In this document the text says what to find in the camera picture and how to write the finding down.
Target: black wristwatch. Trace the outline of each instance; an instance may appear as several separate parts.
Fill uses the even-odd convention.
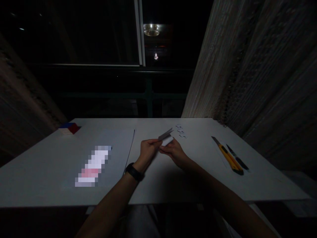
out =
[[[125,172],[128,172],[129,174],[131,174],[131,176],[134,177],[135,180],[141,181],[144,176],[132,166],[133,164],[134,163],[129,164],[126,167]]]

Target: white tabletop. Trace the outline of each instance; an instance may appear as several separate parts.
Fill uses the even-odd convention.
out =
[[[75,119],[72,122],[76,122],[78,126],[86,127],[86,129],[91,128],[91,130],[84,130],[85,134],[82,132],[82,137],[87,140],[94,137],[102,129],[136,129],[127,164],[135,162],[138,158],[142,140],[157,138],[173,127],[174,131],[171,135],[179,141],[185,153],[212,176],[237,193],[243,200],[255,202],[309,198],[297,185],[271,165],[231,129],[221,126],[217,121],[210,118],[107,118]],[[177,124],[182,124],[187,138],[181,138],[178,135],[179,133],[175,127]],[[10,179],[1,176],[4,170],[11,169],[13,173],[23,173],[24,170],[29,169],[29,165],[34,163],[33,153],[41,151],[47,153],[49,148],[57,148],[57,145],[61,143],[58,136],[59,133],[59,131],[54,132],[0,168],[1,196],[6,196],[3,192],[8,191],[8,189],[3,190],[3,185],[6,183],[6,179]],[[229,166],[226,167],[211,136],[215,136],[220,142],[228,144],[252,172],[245,172],[243,176],[240,176],[234,173]],[[102,187],[65,190],[60,184],[53,184],[53,182],[48,184],[45,189],[36,186],[37,181],[47,176],[47,173],[58,174],[60,172],[47,171],[37,175],[28,173],[25,179],[30,179],[34,183],[32,191],[17,189],[15,186],[10,188],[11,196],[14,195],[18,201],[17,205],[12,203],[10,207],[96,205],[109,191]],[[53,199],[48,199],[47,197],[49,196],[48,194],[51,194],[47,193],[50,189],[54,189],[55,194],[66,194],[68,200],[63,200],[63,195],[57,196],[58,199],[52,202]],[[22,202],[23,195],[21,194],[26,193],[35,194],[36,199]],[[73,197],[73,203],[70,203],[70,197]],[[5,199],[0,199],[0,207],[5,206],[2,200]],[[158,153],[146,171],[144,179],[135,190],[129,204],[198,201],[200,201],[200,198],[197,196],[195,185],[168,156]]]

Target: white table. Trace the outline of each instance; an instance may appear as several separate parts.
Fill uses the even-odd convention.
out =
[[[85,128],[82,140],[89,140],[102,129],[136,129],[127,164],[134,162],[140,153],[140,142],[144,139],[157,138],[171,127],[176,129],[182,124],[188,138],[181,138],[175,130],[174,136],[187,155],[207,172],[224,183],[247,202],[272,200],[309,199],[297,185],[272,166],[266,159],[250,147],[228,127],[209,118],[109,118],[75,119],[78,126]],[[240,176],[224,166],[212,140],[215,136],[220,142],[227,143],[251,173]],[[67,161],[63,153],[56,151],[62,143],[60,132],[50,136],[21,154],[13,161],[0,168],[0,207],[38,207],[38,206],[74,206],[96,205],[109,191],[103,187],[61,188],[60,180],[50,180],[43,186],[47,177],[59,176],[60,171],[50,170],[32,173],[32,166],[40,161],[34,154],[59,153],[60,161]],[[77,150],[76,145],[70,150]],[[15,175],[23,179],[14,180]],[[166,155],[158,153],[139,183],[129,204],[198,202],[199,197],[191,181]]]

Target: beige curtain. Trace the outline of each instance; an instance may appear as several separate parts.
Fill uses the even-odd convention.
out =
[[[0,150],[15,157],[65,122],[66,117],[0,34]]]
[[[314,1],[215,0],[182,117],[229,126],[277,168],[317,164]]]

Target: paper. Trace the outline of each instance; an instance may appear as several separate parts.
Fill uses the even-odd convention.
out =
[[[158,140],[163,140],[165,137],[167,137],[171,132],[173,131],[173,127],[171,129],[169,129],[167,132],[165,132],[164,134],[160,135],[158,137]]]
[[[168,145],[168,143],[170,143],[174,138],[171,136],[171,135],[168,135],[167,137],[165,137],[163,139],[163,142],[162,142],[162,145],[163,146],[166,146]]]
[[[103,130],[70,165],[63,187],[113,187],[124,173],[135,130]]]
[[[184,138],[187,138],[186,134],[185,133],[181,133],[179,134],[180,137],[184,137]]]
[[[170,133],[173,131],[173,128],[169,129],[164,134],[160,135],[158,137],[158,140],[162,140],[162,145],[166,146],[168,143],[170,143],[173,140],[173,137],[170,135]]]

